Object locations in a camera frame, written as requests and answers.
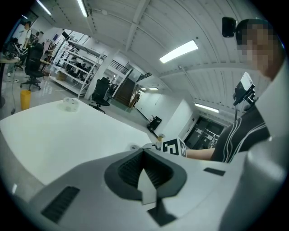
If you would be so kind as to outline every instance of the ceiling light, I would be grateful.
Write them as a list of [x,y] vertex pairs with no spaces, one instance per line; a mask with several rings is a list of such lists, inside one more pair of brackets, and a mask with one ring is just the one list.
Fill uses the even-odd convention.
[[107,11],[106,11],[105,9],[102,9],[102,10],[101,10],[101,13],[102,13],[103,15],[107,15]]
[[165,56],[161,57],[159,60],[161,60],[162,63],[166,63],[174,58],[179,57],[180,55],[186,54],[196,49],[198,49],[198,46],[192,40],[192,41],[185,43],[184,45],[179,46],[175,50],[167,53]]
[[84,7],[82,0],[77,0],[77,2],[79,4],[79,7],[82,11],[83,16],[87,18],[87,13],[86,13],[86,10],[85,10],[85,7]]
[[218,109],[214,109],[214,108],[212,108],[212,107],[205,106],[205,105],[201,105],[201,104],[198,104],[198,103],[195,103],[195,105],[198,106],[198,107],[201,107],[201,108],[204,108],[204,109],[207,109],[207,110],[210,110],[210,111],[219,113],[219,110],[218,110]]
[[43,3],[41,1],[36,0],[36,2],[46,11],[46,13],[51,15],[50,11],[45,7],[45,5],[43,5]]

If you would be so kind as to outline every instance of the railing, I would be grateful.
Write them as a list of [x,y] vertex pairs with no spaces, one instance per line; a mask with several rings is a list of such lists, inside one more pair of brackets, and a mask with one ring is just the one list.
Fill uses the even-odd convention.
[[147,78],[147,77],[149,77],[149,76],[151,76],[151,75],[152,75],[152,74],[151,74],[150,72],[148,72],[148,73],[146,73],[146,74],[144,74],[144,75],[141,75],[136,82],[141,81],[141,80],[143,80],[143,79],[145,79],[145,78]]
[[[104,61],[107,58],[106,55],[102,55],[102,57],[100,58],[102,61]],[[115,60],[112,60],[109,64],[110,66],[112,66],[113,68],[117,69],[118,71],[120,71],[123,74],[126,74],[129,70],[121,65],[120,63],[116,62]]]

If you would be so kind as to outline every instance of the white stripe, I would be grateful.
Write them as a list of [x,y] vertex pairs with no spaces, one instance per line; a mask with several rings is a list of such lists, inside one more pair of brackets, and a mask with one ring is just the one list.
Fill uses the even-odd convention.
[[229,135],[229,140],[228,140],[228,142],[227,142],[227,147],[226,147],[226,149],[227,149],[227,156],[226,156],[225,162],[227,162],[227,159],[228,159],[228,156],[229,156],[229,141],[230,141],[230,139],[232,138],[232,135],[236,132],[237,127],[238,127],[238,120],[236,121],[236,127],[234,128],[234,130],[233,130],[233,132],[231,133],[231,135]]
[[228,142],[228,140],[229,140],[229,137],[230,137],[230,135],[231,135],[231,132],[234,130],[234,125],[235,125],[235,123],[233,123],[232,130],[230,131],[229,136],[227,137],[227,140],[226,140],[225,145],[224,145],[224,148],[223,148],[223,160],[222,160],[222,162],[224,162],[224,160],[225,160],[225,147],[227,146],[227,142]]
[[[248,133],[252,132],[254,129],[257,129],[257,128],[259,128],[259,127],[263,126],[264,124],[265,124],[265,122],[263,122],[263,123],[261,123],[261,124],[257,125],[256,127],[252,128],[250,131],[248,131]],[[233,153],[233,156],[235,156],[235,155],[236,155],[236,153],[237,153],[237,150],[238,150],[238,148],[239,148],[239,146],[240,146],[240,144],[241,144],[242,140],[240,141],[240,143],[238,144],[238,146],[237,146],[236,150],[234,151],[234,153]]]
[[233,139],[233,136],[235,135],[236,131],[240,128],[240,125],[241,125],[241,122],[242,122],[242,117],[240,117],[240,123],[239,123],[239,126],[235,129],[234,133],[232,134],[231,136],[231,139],[230,139],[230,144],[231,144],[231,151],[230,151],[230,154],[227,156],[227,159],[225,162],[227,162],[232,154],[232,151],[233,151],[233,144],[232,144],[232,139]]
[[229,162],[231,162],[232,159],[233,159],[233,157],[240,151],[240,149],[241,149],[241,147],[242,147],[245,139],[246,139],[250,134],[252,134],[252,133],[254,133],[254,132],[258,131],[258,130],[263,129],[263,128],[265,128],[266,126],[267,126],[267,125],[262,125],[262,126],[256,128],[256,129],[254,129],[253,131],[250,131],[249,133],[247,133],[247,135],[246,135],[246,136],[241,140],[241,142],[239,143],[239,145],[238,145],[239,147],[236,149],[236,151],[235,151],[234,154],[232,155],[232,158],[231,158],[231,160],[230,160]]
[[17,189],[17,184],[14,184],[14,185],[13,185],[13,188],[12,188],[12,194],[15,194],[16,189]]

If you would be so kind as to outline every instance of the office chair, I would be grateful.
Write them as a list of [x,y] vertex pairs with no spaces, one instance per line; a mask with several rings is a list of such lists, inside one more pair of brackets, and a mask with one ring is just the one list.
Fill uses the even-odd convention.
[[29,84],[28,89],[29,91],[31,91],[30,90],[31,85],[38,87],[39,90],[41,89],[40,86],[38,85],[40,81],[38,81],[36,78],[44,76],[44,73],[38,70],[40,67],[40,59],[42,57],[42,54],[43,54],[43,45],[40,43],[38,43],[36,46],[30,49],[30,51],[28,52],[25,67],[25,73],[26,75],[30,76],[30,79],[20,84],[20,87],[22,87],[23,84]]
[[94,101],[93,103],[96,103],[97,105],[94,106],[92,104],[89,104],[91,107],[95,108],[96,110],[99,110],[105,114],[105,111],[100,109],[100,106],[109,106],[110,104],[106,102],[103,98],[107,92],[107,89],[109,87],[109,84],[107,81],[103,79],[98,79],[96,82],[96,87],[91,95],[91,99]]

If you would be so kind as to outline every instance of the white table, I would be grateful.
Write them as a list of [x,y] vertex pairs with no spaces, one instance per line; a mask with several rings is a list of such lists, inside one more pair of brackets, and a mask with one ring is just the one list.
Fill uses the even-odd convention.
[[79,103],[77,112],[56,101],[0,121],[12,153],[45,185],[81,163],[151,143],[145,132]]

